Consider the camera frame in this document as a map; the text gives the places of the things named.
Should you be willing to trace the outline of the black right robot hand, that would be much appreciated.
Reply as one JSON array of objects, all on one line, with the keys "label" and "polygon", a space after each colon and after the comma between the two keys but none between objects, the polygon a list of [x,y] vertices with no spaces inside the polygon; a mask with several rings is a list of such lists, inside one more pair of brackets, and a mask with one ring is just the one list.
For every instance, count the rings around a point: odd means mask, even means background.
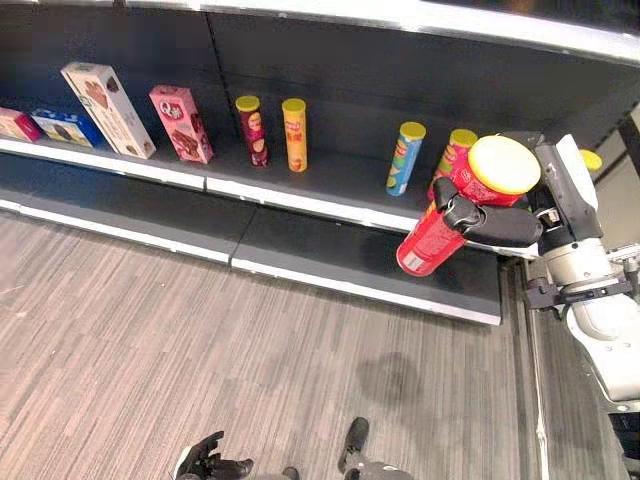
[{"label": "black right robot hand", "polygon": [[536,144],[516,132],[484,136],[431,191],[448,228],[487,247],[544,255],[603,236],[589,166],[571,134]]}]

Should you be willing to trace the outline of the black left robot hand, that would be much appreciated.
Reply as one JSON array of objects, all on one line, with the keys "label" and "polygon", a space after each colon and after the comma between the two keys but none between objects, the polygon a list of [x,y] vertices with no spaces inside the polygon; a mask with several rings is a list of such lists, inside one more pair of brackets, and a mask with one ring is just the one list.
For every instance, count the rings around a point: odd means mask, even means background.
[{"label": "black left robot hand", "polygon": [[254,467],[250,458],[223,459],[218,451],[224,431],[216,431],[198,443],[185,447],[176,463],[173,479],[244,479]]}]

